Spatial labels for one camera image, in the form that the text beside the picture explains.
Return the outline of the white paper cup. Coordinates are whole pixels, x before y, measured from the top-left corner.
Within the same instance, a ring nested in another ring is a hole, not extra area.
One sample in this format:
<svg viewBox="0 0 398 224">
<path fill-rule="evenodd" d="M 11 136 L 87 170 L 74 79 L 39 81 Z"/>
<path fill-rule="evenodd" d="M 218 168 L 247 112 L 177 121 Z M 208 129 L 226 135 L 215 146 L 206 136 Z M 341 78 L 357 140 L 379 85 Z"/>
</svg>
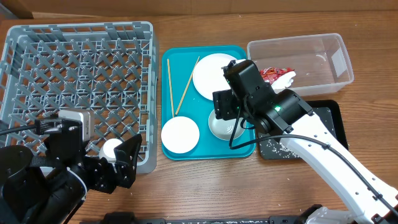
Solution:
<svg viewBox="0 0 398 224">
<path fill-rule="evenodd" d="M 114 148 L 122 144 L 120 139 L 112 138 L 107 140 L 99 151 L 99 158 L 105 158 L 108 162 L 115 162 L 116 156 L 114 153 Z"/>
</svg>

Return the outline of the metal bowl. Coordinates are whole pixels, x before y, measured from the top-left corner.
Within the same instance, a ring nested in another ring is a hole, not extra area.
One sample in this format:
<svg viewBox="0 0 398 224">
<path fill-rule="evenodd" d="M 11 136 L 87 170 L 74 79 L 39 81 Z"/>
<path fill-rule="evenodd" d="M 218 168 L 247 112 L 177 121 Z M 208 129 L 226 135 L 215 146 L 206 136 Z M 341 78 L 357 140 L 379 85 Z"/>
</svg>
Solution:
<svg viewBox="0 0 398 224">
<path fill-rule="evenodd" d="M 229 141 L 231 139 L 236 119 L 223 120 L 216 119 L 215 110 L 213 110 L 208 118 L 208 126 L 211 133 L 218 139 Z"/>
</svg>

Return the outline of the large white plate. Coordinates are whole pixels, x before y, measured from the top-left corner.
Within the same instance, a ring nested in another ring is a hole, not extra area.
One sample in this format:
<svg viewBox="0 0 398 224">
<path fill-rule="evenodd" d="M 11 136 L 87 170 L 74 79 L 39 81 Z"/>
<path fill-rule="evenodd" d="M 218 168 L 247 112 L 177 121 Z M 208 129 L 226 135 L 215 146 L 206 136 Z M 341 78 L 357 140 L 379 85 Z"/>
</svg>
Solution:
<svg viewBox="0 0 398 224">
<path fill-rule="evenodd" d="M 223 67 L 232 60 L 236 58 L 217 53 L 207 55 L 197 63 L 193 71 L 193 84 L 201 96 L 207 100 L 213 100 L 213 92 L 230 89 L 224 77 Z"/>
</svg>

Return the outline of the wooden chopstick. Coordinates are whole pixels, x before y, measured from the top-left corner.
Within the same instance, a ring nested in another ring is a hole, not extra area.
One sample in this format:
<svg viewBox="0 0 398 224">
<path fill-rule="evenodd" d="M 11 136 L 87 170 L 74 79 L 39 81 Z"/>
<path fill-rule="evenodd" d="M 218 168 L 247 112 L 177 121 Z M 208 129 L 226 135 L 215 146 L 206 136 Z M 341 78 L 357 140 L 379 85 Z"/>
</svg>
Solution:
<svg viewBox="0 0 398 224">
<path fill-rule="evenodd" d="M 167 73 L 168 73 L 168 79 L 169 79 L 169 93 L 170 93 L 170 106 L 171 106 L 171 112 L 172 112 L 172 117 L 175 117 L 174 113 L 174 96 L 173 96 L 173 91 L 172 91 L 172 79 L 171 79 L 171 67 L 170 67 L 170 59 L 167 59 Z"/>
<path fill-rule="evenodd" d="M 197 61 L 195 62 L 195 65 L 194 65 L 194 67 L 193 67 L 193 69 L 192 69 L 192 72 L 191 72 L 191 74 L 190 74 L 190 77 L 189 77 L 189 79 L 188 79 L 188 82 L 187 82 L 187 84 L 186 84 L 186 86 L 185 86 L 185 89 L 184 89 L 184 91 L 183 91 L 182 97 L 181 97 L 181 99 L 180 99 L 180 101 L 179 101 L 179 104 L 178 104 L 177 110 L 176 110 L 176 112 L 175 112 L 175 115 L 178 115 L 178 113 L 179 113 L 179 111 L 180 111 L 180 108 L 181 108 L 182 103 L 183 103 L 183 101 L 184 101 L 185 95 L 186 95 L 187 90 L 188 90 L 188 88 L 189 88 L 189 86 L 190 86 L 190 83 L 191 83 L 191 81 L 192 81 L 193 72 L 194 72 L 194 70 L 195 70 L 195 68 L 196 68 L 196 66 L 197 66 L 197 64 L 198 64 L 198 62 L 199 62 L 199 60 L 200 60 L 200 56 L 198 56 Z"/>
</svg>

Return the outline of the red snack wrapper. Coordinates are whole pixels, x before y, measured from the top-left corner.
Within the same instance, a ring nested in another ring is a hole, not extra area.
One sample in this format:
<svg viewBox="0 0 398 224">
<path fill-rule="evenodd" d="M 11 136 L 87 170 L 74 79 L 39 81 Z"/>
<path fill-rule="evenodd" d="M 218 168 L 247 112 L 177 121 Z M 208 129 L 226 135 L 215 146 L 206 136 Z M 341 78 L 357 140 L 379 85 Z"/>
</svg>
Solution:
<svg viewBox="0 0 398 224">
<path fill-rule="evenodd" d="M 294 69 L 269 67 L 267 69 L 260 70 L 259 72 L 265 82 L 269 82 L 270 84 L 272 84 L 281 75 L 291 71 L 294 71 Z"/>
</svg>

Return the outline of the small pink plate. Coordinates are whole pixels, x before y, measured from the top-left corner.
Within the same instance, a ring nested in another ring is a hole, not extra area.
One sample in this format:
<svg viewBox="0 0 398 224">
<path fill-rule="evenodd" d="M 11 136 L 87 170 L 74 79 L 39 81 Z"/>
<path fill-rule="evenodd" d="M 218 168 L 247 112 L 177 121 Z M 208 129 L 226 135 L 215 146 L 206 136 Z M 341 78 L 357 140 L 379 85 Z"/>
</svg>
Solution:
<svg viewBox="0 0 398 224">
<path fill-rule="evenodd" d="M 168 120 L 161 130 L 162 144 L 176 154 L 191 151 L 198 143 L 200 130 L 197 124 L 185 116 L 176 116 Z"/>
</svg>

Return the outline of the white rice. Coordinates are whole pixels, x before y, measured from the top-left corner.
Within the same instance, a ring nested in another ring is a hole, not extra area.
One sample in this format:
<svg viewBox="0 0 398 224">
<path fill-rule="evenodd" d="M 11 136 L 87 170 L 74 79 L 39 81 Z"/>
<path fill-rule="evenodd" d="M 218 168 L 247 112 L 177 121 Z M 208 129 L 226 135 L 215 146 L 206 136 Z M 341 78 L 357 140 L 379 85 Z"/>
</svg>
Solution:
<svg viewBox="0 0 398 224">
<path fill-rule="evenodd" d="M 314 108 L 314 112 L 320 117 L 322 123 L 336 137 L 331 109 L 327 107 Z M 263 159 L 299 159 L 299 156 L 287 149 L 282 143 L 275 139 L 261 141 L 259 143 L 259 152 Z"/>
</svg>

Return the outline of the white napkin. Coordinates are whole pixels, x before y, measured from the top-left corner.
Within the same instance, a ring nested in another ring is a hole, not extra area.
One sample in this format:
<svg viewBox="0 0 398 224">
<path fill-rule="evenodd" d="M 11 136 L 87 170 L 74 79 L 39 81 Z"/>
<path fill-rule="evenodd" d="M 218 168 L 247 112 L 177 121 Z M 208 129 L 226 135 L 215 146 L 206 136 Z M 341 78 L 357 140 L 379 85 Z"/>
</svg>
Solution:
<svg viewBox="0 0 398 224">
<path fill-rule="evenodd" d="M 281 75 L 279 78 L 277 78 L 272 84 L 271 87 L 273 88 L 274 91 L 279 91 L 279 90 L 284 90 L 286 88 L 289 88 L 293 82 L 294 82 L 294 77 L 296 76 L 296 73 L 294 71 L 287 72 L 283 75 Z"/>
</svg>

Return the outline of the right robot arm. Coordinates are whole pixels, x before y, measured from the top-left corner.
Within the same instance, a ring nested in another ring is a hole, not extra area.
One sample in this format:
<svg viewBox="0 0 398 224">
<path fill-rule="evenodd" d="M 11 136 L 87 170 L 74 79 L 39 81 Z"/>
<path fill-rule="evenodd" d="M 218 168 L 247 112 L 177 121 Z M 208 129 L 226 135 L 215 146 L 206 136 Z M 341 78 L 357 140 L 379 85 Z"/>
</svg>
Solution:
<svg viewBox="0 0 398 224">
<path fill-rule="evenodd" d="M 242 119 L 302 158 L 339 196 L 345 211 L 312 205 L 296 223 L 397 223 L 397 189 L 363 166 L 296 92 L 275 93 L 251 60 L 223 67 L 229 90 L 213 92 L 217 119 Z"/>
</svg>

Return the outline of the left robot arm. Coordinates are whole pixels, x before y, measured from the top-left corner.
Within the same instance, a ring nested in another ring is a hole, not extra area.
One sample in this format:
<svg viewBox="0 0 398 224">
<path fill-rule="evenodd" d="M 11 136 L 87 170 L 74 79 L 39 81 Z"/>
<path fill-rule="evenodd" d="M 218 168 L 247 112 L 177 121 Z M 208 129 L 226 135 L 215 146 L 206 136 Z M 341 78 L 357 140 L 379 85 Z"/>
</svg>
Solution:
<svg viewBox="0 0 398 224">
<path fill-rule="evenodd" d="M 80 137 L 54 134 L 44 157 L 25 146 L 1 148 L 1 223 L 60 223 L 89 190 L 111 194 L 136 179 L 142 136 L 114 148 L 116 161 L 88 157 Z"/>
</svg>

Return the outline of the teal serving tray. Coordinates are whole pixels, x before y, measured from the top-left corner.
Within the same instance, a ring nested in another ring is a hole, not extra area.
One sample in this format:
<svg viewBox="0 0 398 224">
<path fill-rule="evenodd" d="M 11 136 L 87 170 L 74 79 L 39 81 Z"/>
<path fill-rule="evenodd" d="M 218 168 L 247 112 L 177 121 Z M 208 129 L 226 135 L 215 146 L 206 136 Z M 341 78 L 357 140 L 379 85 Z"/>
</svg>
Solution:
<svg viewBox="0 0 398 224">
<path fill-rule="evenodd" d="M 228 54 L 236 59 L 246 58 L 245 51 L 237 45 L 180 47 L 168 49 L 164 53 L 162 57 L 162 124 L 172 118 L 167 59 L 170 59 L 174 108 L 177 108 L 198 56 L 202 59 L 216 53 Z M 232 159 L 250 156 L 256 148 L 255 144 L 231 150 L 228 147 L 228 141 L 218 139 L 211 133 L 208 127 L 208 118 L 213 109 L 213 102 L 201 96 L 191 83 L 178 114 L 192 119 L 198 125 L 199 141 L 191 151 L 184 154 L 170 152 L 165 146 L 162 146 L 165 156 L 175 161 Z"/>
</svg>

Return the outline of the grey plastic dish rack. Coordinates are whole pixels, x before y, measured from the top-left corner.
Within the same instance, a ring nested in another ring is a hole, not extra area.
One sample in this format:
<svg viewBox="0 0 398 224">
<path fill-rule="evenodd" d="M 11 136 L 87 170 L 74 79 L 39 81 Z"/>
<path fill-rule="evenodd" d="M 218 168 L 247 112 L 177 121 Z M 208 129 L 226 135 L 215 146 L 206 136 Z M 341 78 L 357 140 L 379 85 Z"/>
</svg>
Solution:
<svg viewBox="0 0 398 224">
<path fill-rule="evenodd" d="M 90 110 L 91 156 L 109 139 L 140 134 L 140 174 L 157 165 L 159 50 L 147 21 L 11 27 L 1 52 L 1 127 L 67 108 Z"/>
</svg>

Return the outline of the black plastic tray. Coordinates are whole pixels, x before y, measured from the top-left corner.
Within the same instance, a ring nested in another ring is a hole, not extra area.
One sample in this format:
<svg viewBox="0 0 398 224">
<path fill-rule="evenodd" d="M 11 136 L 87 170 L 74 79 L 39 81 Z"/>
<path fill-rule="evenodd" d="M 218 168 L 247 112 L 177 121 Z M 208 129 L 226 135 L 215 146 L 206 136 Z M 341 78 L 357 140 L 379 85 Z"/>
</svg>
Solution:
<svg viewBox="0 0 398 224">
<path fill-rule="evenodd" d="M 341 117 L 340 107 L 338 103 L 334 100 L 317 100 L 317 101 L 307 101 L 307 103 L 314 108 L 327 107 L 331 109 L 333 123 L 336 132 L 336 139 L 341 143 L 347 150 L 349 145 L 346 139 L 345 129 L 343 126 L 343 119 Z"/>
</svg>

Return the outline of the clear plastic bin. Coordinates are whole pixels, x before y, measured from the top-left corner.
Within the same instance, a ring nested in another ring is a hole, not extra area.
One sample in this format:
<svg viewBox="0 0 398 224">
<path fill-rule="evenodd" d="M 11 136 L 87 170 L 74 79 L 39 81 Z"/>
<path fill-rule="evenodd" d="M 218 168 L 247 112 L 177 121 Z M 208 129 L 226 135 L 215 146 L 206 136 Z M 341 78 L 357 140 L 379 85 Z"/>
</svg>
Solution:
<svg viewBox="0 0 398 224">
<path fill-rule="evenodd" d="M 260 70 L 293 69 L 290 89 L 300 96 L 336 93 L 354 81 L 348 51 L 337 33 L 255 40 L 247 51 Z"/>
</svg>

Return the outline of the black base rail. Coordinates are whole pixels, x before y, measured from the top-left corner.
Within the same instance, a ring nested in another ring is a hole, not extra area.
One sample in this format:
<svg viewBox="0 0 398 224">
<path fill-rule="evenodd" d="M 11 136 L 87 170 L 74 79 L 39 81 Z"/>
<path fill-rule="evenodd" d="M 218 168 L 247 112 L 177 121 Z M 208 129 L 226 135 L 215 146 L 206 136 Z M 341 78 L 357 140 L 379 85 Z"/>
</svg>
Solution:
<svg viewBox="0 0 398 224">
<path fill-rule="evenodd" d="M 133 213 L 107 213 L 102 220 L 82 221 L 84 224 L 294 224 L 299 223 L 300 216 L 270 216 L 267 218 L 219 218 L 219 219 L 188 219 L 170 220 L 164 218 L 138 219 Z"/>
</svg>

